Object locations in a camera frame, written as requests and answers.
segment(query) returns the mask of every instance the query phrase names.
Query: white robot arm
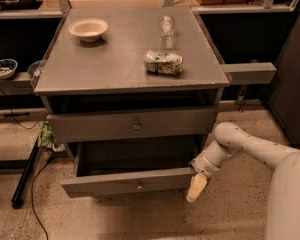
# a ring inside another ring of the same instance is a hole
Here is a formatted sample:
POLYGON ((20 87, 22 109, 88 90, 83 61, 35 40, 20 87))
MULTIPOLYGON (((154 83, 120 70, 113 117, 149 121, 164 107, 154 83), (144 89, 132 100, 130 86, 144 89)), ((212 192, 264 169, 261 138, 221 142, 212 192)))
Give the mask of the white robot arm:
POLYGON ((222 163, 244 150, 275 170, 265 239, 300 240, 300 150, 251 136, 229 122, 219 124, 214 133, 215 140, 191 161, 198 174, 192 178, 187 200, 194 202, 222 163))

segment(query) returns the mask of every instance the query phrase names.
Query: cabinet top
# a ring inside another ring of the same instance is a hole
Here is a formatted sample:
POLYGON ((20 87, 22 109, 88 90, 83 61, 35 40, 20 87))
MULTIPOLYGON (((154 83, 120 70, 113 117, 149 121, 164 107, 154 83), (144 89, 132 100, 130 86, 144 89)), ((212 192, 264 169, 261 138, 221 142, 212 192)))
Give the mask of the cabinet top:
POLYGON ((228 80, 193 12, 185 7, 71 9, 35 88, 38 95, 131 93, 208 89, 228 86, 228 80), (153 74, 144 67, 148 50, 160 50, 160 21, 175 19, 183 56, 178 76, 153 74), (104 40, 84 43, 69 32, 72 22, 100 18, 109 28, 104 40))

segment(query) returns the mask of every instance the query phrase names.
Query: closed drawer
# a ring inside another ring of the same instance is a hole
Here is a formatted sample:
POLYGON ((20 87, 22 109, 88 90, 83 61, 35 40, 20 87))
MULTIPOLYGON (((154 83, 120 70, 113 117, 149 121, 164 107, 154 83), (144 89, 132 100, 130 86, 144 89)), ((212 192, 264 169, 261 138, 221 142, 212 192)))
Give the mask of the closed drawer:
POLYGON ((79 145, 76 176, 63 180, 69 197, 186 189, 197 155, 193 136, 100 141, 79 145))
POLYGON ((214 124, 215 108, 58 114, 47 119, 60 142, 208 134, 214 124))

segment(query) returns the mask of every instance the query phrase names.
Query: drawer handle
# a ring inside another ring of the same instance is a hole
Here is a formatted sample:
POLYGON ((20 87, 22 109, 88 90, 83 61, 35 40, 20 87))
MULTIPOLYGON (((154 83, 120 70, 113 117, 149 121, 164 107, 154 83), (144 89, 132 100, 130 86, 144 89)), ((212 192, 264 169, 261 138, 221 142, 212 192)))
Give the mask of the drawer handle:
POLYGON ((141 124, 138 122, 134 122, 132 125, 133 130, 140 130, 141 129, 141 124))

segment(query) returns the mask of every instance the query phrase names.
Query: open drawer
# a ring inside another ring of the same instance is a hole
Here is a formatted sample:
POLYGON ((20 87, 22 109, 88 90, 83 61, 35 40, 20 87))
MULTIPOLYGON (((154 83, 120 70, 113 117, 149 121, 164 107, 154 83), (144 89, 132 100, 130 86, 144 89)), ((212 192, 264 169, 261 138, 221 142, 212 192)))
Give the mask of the open drawer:
POLYGON ((85 142, 78 145, 76 175, 63 180, 69 197, 186 189, 195 171, 197 136, 85 142))

